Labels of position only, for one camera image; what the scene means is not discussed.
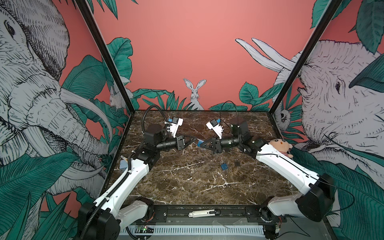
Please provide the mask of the blue padlock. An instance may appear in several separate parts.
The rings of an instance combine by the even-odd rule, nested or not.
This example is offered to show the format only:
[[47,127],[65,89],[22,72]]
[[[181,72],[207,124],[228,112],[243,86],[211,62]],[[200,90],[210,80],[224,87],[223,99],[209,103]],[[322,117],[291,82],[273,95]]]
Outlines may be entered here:
[[225,162],[220,162],[220,167],[221,167],[222,171],[226,171],[229,168]]
[[199,148],[202,148],[204,146],[204,141],[203,140],[198,140],[197,146]]

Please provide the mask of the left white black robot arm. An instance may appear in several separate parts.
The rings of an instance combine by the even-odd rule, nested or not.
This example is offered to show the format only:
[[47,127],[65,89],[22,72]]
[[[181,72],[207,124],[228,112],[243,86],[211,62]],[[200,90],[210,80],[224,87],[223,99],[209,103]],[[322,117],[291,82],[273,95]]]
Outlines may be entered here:
[[93,203],[84,203],[78,215],[76,240],[115,240],[121,229],[137,220],[148,221],[155,216],[153,202],[138,198],[128,207],[122,205],[132,190],[160,159],[162,151],[183,150],[196,138],[177,136],[177,124],[164,127],[152,124],[144,131],[143,141],[126,159],[128,167],[122,175]]

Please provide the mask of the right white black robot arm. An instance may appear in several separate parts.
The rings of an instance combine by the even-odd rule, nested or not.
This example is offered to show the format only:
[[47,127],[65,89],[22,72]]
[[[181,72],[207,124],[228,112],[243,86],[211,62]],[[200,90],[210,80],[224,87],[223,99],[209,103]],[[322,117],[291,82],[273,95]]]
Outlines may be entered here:
[[231,136],[223,136],[223,127],[219,120],[207,122],[208,129],[217,136],[202,143],[200,147],[215,154],[224,149],[239,148],[242,153],[269,166],[299,191],[285,197],[271,196],[262,204],[259,212],[266,223],[274,217],[290,215],[320,222],[335,201],[334,180],[328,174],[319,175],[293,161],[289,154],[292,145],[282,139],[266,141],[260,136],[253,136],[243,118],[230,121]]

